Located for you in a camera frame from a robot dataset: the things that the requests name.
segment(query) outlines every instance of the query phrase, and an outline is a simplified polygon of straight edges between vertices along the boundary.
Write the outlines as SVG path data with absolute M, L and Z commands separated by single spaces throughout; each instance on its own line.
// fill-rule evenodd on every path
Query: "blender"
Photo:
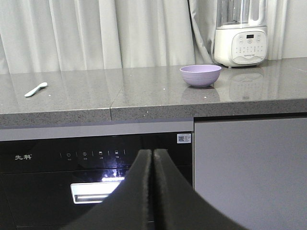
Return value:
M 228 67 L 260 64 L 267 54 L 266 0 L 218 0 L 214 59 Z

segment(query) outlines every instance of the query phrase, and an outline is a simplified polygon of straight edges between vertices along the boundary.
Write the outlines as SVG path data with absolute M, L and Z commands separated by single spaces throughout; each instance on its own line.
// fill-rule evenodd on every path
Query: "blender jar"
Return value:
M 218 0 L 217 29 L 266 25 L 266 0 Z

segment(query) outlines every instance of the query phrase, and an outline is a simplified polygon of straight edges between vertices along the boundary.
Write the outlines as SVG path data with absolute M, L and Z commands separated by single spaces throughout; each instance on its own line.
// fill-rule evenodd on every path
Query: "purple bowl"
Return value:
M 193 65 L 180 69 L 183 80 L 194 87 L 206 87 L 219 78 L 222 67 L 217 65 Z

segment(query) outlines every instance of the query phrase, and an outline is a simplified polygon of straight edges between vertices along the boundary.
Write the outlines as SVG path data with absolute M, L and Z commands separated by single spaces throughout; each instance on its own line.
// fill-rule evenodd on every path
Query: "dishwasher handle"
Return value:
M 100 203 L 117 188 L 120 182 L 71 184 L 72 200 L 75 204 Z

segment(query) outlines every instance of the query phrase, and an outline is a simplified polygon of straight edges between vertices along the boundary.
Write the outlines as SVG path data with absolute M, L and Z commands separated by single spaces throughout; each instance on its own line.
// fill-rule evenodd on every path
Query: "white spoon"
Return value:
M 38 86 L 36 86 L 34 89 L 32 89 L 30 92 L 27 92 L 24 96 L 25 97 L 31 97 L 33 96 L 37 91 L 39 91 L 40 89 L 42 88 L 45 88 L 47 87 L 47 82 L 43 82 L 43 83 L 40 83 Z

